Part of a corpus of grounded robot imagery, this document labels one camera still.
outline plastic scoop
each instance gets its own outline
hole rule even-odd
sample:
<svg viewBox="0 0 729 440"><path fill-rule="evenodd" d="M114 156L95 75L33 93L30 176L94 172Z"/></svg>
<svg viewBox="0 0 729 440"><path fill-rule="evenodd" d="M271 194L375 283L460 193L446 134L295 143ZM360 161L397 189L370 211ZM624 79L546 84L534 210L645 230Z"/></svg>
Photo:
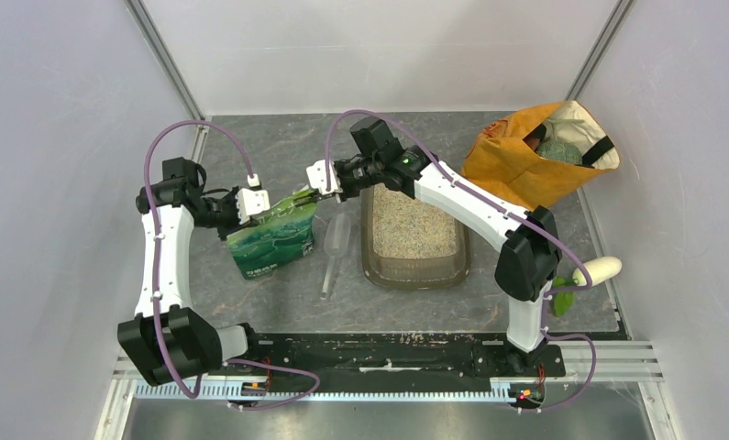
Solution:
<svg viewBox="0 0 729 440"><path fill-rule="evenodd" d="M321 299L326 300L332 296L331 284L332 275L335 272L337 259L344 256L348 250L348 241L350 240L350 217L346 213L339 213L329 222L329 228L326 230L326 239L324 240L324 252L329 256L329 262L326 265L326 275L324 277L324 286L321 287Z"/></svg>

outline daikon radish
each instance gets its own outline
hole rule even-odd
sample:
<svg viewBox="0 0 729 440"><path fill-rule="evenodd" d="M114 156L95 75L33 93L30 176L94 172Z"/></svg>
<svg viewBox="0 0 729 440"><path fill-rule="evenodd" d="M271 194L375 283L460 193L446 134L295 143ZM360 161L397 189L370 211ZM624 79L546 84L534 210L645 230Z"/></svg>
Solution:
<svg viewBox="0 0 729 440"><path fill-rule="evenodd" d="M594 286L602 284L603 282L614 277L621 271L621 267L624 263L620 259L615 257L601 257L592 259L585 263L585 269L588 270L588 274L591 275L591 282ZM580 268L575 269L572 272L572 280L578 286L584 286L586 284L585 277L583 276Z"/></svg>

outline yellow tote bag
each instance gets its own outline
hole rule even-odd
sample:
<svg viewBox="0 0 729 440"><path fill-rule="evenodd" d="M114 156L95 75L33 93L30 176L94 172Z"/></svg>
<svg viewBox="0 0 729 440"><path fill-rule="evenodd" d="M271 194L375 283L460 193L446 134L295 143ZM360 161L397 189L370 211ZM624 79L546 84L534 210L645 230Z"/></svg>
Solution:
<svg viewBox="0 0 729 440"><path fill-rule="evenodd" d="M544 139L574 144L582 165L543 159L524 142L540 125ZM461 175L512 204L550 206L583 183L618 168L610 138L577 101L544 104L513 113L487 126L464 160Z"/></svg>

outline white cable clip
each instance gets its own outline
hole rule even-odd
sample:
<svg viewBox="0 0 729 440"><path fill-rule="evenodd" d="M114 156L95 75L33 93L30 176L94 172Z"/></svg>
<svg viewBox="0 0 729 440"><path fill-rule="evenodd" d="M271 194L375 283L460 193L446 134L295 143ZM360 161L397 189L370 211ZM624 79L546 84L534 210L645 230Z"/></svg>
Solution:
<svg viewBox="0 0 729 440"><path fill-rule="evenodd" d="M253 177L248 176L248 186L250 188L261 186L261 181L259 181L259 175L257 173L254 172Z"/></svg>

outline gray table surface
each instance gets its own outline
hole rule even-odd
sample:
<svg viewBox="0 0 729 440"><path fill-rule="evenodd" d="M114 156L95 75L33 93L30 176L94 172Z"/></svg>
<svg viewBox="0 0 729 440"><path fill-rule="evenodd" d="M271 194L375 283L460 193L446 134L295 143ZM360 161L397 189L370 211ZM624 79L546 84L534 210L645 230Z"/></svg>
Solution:
<svg viewBox="0 0 729 440"><path fill-rule="evenodd" d="M574 386L547 384L547 403ZM645 440L653 434L635 383L593 384L569 406L518 415L501 403L298 401L237 412L224 401L135 400L125 439Z"/></svg>
<svg viewBox="0 0 729 440"><path fill-rule="evenodd" d="M459 169L478 133L506 113L406 113L395 117L419 136L442 160ZM214 120L244 143L262 185L275 203L306 184L305 167L324 157L326 130L334 115L220 116ZM334 136L333 159L358 150L343 121ZM211 132L202 165L208 189L245 183L245 167L234 146ZM577 195L551 207L559 237L583 260L596 257ZM353 219L347 255L342 258L332 298L319 299L327 258L323 251L326 225L345 210ZM314 221L315 251L308 257L256 280L244 280L215 230L193 232L190 288L195 311L216 327L250 323L257 332L503 332L507 328L507 296L493 280L498 254L472 233L472 268L459 286L434 291L393 291L370 283L361 267L360 203L323 201ZM573 266L562 259L559 276ZM554 331L615 331L617 321L608 291L599 286L577 294L575 305Z"/></svg>

